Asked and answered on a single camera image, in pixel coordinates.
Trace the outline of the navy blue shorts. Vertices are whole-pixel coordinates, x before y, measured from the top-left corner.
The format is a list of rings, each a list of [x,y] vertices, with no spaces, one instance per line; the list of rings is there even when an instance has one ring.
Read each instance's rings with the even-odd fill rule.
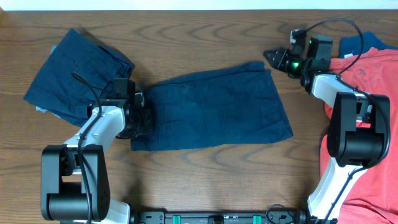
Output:
[[[294,135],[264,62],[173,78],[144,96],[154,131],[132,140],[133,151],[270,144]]]

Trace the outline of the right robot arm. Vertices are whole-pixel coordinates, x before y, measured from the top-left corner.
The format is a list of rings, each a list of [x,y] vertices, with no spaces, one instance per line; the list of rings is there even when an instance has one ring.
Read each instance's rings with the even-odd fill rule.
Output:
[[[389,151],[390,101],[345,82],[330,71],[333,39],[305,30],[290,33],[291,49],[266,50],[272,68],[300,80],[305,91],[332,108],[326,147],[328,164],[304,209],[273,205],[266,212],[269,223],[337,223],[340,208],[358,179],[378,165]]]

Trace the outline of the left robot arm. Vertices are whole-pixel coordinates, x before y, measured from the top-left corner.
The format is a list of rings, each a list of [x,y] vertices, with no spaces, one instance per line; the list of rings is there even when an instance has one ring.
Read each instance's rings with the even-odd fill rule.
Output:
[[[152,110],[128,78],[113,81],[98,99],[89,120],[61,145],[41,155],[40,209],[60,223],[135,223],[128,203],[111,197],[105,153],[114,139],[136,139],[154,129]]]

